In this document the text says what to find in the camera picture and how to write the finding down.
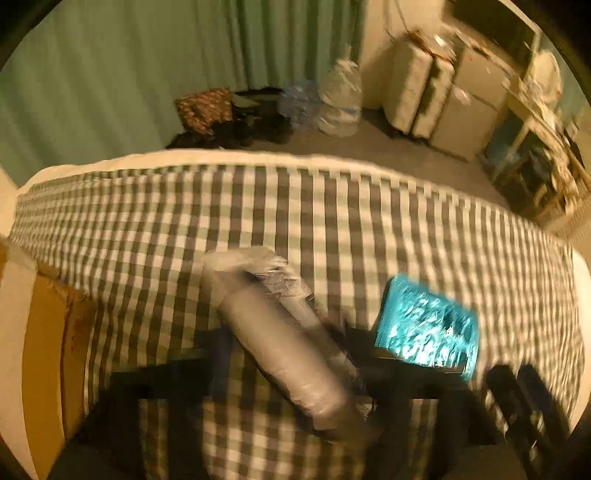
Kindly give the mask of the blue foil packet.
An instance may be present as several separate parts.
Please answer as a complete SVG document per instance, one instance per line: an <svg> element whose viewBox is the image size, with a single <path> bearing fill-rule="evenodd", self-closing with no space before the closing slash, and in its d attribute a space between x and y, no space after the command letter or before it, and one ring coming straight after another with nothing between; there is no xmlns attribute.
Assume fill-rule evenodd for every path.
<svg viewBox="0 0 591 480"><path fill-rule="evenodd" d="M388 282L377 321L377 349L407 364L456 374L469 382L479 344L479 322L473 311L405 274Z"/></svg>

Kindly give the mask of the silver foil pouch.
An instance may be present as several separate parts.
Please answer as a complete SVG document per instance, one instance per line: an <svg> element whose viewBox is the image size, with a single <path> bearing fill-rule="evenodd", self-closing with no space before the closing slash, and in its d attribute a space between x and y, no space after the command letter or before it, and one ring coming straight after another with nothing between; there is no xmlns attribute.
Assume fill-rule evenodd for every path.
<svg viewBox="0 0 591 480"><path fill-rule="evenodd" d="M374 441L356 402L359 371L286 259L263 246L209 252L201 278L224 324L315 433L352 448Z"/></svg>

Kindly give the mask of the checkered green grey bedsheet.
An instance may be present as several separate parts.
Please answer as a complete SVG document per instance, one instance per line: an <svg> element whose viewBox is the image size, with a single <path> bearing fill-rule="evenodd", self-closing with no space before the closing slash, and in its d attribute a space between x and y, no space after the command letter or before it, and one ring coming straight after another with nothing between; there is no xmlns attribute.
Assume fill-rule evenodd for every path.
<svg viewBox="0 0 591 480"><path fill-rule="evenodd" d="M590 383L572 248L486 201L387 171L191 165L72 174L22 193L11 239L97 304L86 370L94 402L119 366L204 347L219 325L202 287L209 251L263 246L332 325L370 330L406 274L475 312L485 373L533 364L567 417Z"/></svg>

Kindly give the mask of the cardboard box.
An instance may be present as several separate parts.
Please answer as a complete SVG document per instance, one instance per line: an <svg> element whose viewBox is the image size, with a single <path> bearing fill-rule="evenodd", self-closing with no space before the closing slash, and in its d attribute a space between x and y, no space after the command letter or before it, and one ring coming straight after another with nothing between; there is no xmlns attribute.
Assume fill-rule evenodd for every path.
<svg viewBox="0 0 591 480"><path fill-rule="evenodd" d="M96 305L8 238L1 240L1 457L45 479L84 416Z"/></svg>

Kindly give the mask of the white desk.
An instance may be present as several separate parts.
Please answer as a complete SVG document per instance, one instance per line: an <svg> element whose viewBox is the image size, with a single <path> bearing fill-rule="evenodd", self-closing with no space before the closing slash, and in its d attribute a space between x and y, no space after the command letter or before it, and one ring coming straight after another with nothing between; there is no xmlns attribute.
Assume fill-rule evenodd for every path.
<svg viewBox="0 0 591 480"><path fill-rule="evenodd" d="M493 140L509 120L520 123L515 138L498 160L485 157L493 186L517 214L543 227L574 214L590 194L590 173L554 112L519 78L511 82Z"/></svg>

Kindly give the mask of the floral patterned bag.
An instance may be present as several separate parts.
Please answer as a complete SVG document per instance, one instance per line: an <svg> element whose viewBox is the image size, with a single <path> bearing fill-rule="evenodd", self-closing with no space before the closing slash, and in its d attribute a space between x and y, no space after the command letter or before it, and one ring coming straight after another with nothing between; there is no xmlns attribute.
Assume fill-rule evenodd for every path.
<svg viewBox="0 0 591 480"><path fill-rule="evenodd" d="M232 120L231 91L215 88L185 95L174 100L177 114L186 131L211 135L214 124Z"/></svg>

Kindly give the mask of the grey mini fridge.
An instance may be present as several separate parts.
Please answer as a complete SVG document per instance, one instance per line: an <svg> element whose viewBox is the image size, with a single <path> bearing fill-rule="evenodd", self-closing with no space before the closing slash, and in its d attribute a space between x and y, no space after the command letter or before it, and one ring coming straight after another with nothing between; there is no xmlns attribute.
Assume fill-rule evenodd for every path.
<svg viewBox="0 0 591 480"><path fill-rule="evenodd" d="M514 71L473 39L455 34L454 77L430 145L467 161L488 144L508 94Z"/></svg>

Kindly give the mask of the large clear water jug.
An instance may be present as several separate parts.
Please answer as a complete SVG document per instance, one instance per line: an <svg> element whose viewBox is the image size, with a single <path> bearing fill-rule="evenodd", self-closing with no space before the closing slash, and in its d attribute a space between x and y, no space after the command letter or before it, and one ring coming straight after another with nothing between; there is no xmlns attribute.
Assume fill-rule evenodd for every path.
<svg viewBox="0 0 591 480"><path fill-rule="evenodd" d="M318 88L322 101L318 130L332 137L356 133L362 118L363 83L359 66L350 59L338 59Z"/></svg>

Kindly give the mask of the oval vanity mirror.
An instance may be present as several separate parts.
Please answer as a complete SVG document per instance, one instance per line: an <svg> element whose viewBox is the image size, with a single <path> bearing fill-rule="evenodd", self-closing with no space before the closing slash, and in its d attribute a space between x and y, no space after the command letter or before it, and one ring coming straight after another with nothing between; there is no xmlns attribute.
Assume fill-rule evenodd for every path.
<svg viewBox="0 0 591 480"><path fill-rule="evenodd" d="M550 50L540 50L531 62L526 76L526 87L535 101L544 104L557 102L563 91L561 69Z"/></svg>

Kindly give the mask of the white suitcase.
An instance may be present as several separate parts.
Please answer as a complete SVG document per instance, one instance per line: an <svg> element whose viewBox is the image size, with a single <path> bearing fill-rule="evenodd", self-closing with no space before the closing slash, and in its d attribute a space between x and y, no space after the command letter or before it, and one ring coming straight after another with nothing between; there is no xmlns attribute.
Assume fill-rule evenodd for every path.
<svg viewBox="0 0 591 480"><path fill-rule="evenodd" d="M415 30L394 43L383 110L390 125L414 138L431 137L453 83L456 54L439 35Z"/></svg>

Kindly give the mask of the blue water jug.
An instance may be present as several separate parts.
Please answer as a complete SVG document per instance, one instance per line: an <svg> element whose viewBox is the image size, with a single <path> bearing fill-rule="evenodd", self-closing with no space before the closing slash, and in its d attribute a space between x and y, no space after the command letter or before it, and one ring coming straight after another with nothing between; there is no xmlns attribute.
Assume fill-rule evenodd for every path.
<svg viewBox="0 0 591 480"><path fill-rule="evenodd" d="M294 130L308 131L317 128L321 108L318 85L314 81L297 81L280 93L279 112L290 120Z"/></svg>

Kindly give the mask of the green curtain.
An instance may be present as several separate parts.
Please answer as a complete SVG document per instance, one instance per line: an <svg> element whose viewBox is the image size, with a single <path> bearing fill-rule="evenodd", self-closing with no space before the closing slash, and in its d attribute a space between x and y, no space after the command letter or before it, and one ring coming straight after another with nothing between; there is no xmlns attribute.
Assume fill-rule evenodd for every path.
<svg viewBox="0 0 591 480"><path fill-rule="evenodd" d="M318 80L361 46L362 1L63 1L1 70L1 165L40 170L163 148L174 102Z"/></svg>

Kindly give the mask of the black wall television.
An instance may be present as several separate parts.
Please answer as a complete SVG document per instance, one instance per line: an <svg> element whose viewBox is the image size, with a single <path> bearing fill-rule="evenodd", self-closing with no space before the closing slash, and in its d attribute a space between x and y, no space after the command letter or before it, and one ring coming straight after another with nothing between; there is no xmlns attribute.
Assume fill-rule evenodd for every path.
<svg viewBox="0 0 591 480"><path fill-rule="evenodd" d="M453 1L452 15L484 35L523 68L539 48L540 27L511 1Z"/></svg>

